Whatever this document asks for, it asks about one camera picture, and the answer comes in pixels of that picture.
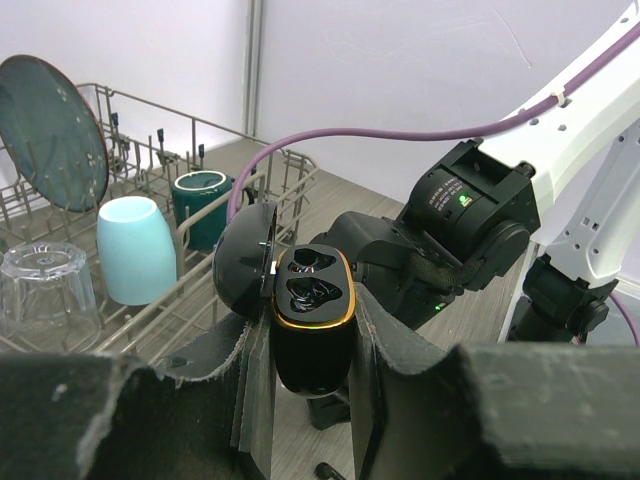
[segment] light blue cup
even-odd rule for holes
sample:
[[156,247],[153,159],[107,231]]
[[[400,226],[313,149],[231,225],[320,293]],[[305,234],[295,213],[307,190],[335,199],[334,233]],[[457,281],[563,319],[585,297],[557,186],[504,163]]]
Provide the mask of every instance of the light blue cup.
[[98,255],[109,296],[146,305],[176,283],[176,252],[169,225],[147,197],[122,197],[100,207]]

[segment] green mug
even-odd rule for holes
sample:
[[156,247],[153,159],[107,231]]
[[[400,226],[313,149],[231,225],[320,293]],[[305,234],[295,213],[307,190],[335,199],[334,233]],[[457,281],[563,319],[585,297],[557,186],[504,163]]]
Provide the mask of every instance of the green mug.
[[[231,190],[233,179],[224,173],[200,170],[178,177],[171,185],[171,198],[176,224],[202,210]],[[227,203],[198,220],[189,228],[188,247],[193,250],[212,250],[224,230]]]

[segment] cup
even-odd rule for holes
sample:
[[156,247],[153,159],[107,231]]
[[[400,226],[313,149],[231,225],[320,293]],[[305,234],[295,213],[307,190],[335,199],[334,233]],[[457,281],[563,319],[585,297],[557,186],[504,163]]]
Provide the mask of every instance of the cup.
[[[201,170],[178,177],[171,186],[171,197],[176,217],[180,225],[188,217],[202,210],[211,202],[231,190],[233,179],[224,173]],[[189,243],[194,250],[211,250],[224,230],[227,202],[198,220],[189,228]]]
[[26,350],[82,352],[100,334],[84,251],[38,242],[10,249],[0,266],[1,332]]
[[176,283],[176,252],[169,225],[147,197],[122,197],[100,207],[98,255],[109,296],[146,305]]

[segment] scratch on wall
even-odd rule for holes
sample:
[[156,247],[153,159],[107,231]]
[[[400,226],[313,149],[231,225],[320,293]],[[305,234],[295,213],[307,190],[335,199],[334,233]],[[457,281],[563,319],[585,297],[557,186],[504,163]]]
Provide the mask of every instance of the scratch on wall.
[[520,55],[522,56],[522,59],[527,63],[527,68],[533,67],[533,65],[531,64],[531,62],[529,61],[529,59],[525,55],[524,49],[522,48],[522,45],[520,45],[520,42],[518,41],[518,37],[516,37],[516,34],[513,33],[513,30],[511,29],[511,27],[509,26],[507,21],[504,19],[502,14],[493,5],[491,5],[490,3],[487,3],[487,5],[489,5],[489,8],[498,17],[498,19],[500,20],[500,23],[502,23],[502,25],[504,25],[504,27],[507,29],[507,32],[509,32],[509,36],[512,38],[513,43],[515,43],[518,51],[520,52]]

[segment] gold trim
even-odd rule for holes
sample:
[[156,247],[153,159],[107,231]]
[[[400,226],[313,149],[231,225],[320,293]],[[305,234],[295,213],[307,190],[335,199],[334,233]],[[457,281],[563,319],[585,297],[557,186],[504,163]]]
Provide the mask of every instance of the gold trim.
[[[272,297],[271,299],[271,307],[272,310],[275,314],[276,320],[278,321],[278,323],[285,327],[285,328],[290,328],[293,330],[326,330],[328,328],[336,328],[339,327],[341,325],[346,324],[349,320],[351,320],[353,318],[353,315],[355,314],[356,311],[356,288],[355,285],[353,284],[353,276],[351,275],[351,267],[349,266],[349,262],[347,261],[347,259],[345,258],[345,256],[342,254],[342,252],[340,250],[336,249],[336,252],[338,252],[338,254],[340,254],[340,258],[342,258],[342,261],[344,262],[344,266],[346,269],[346,273],[347,273],[347,283],[349,284],[349,306],[347,307],[347,312],[344,316],[337,318],[335,320],[331,320],[328,322],[324,322],[324,323],[316,323],[313,325],[301,325],[299,323],[291,323],[288,320],[285,320],[282,315],[280,315],[280,312],[278,312],[277,308],[276,308],[276,303],[275,303],[275,296]],[[282,257],[284,256],[284,252],[282,255],[280,255],[280,258],[278,259],[278,266],[280,265],[280,260],[282,260]]]

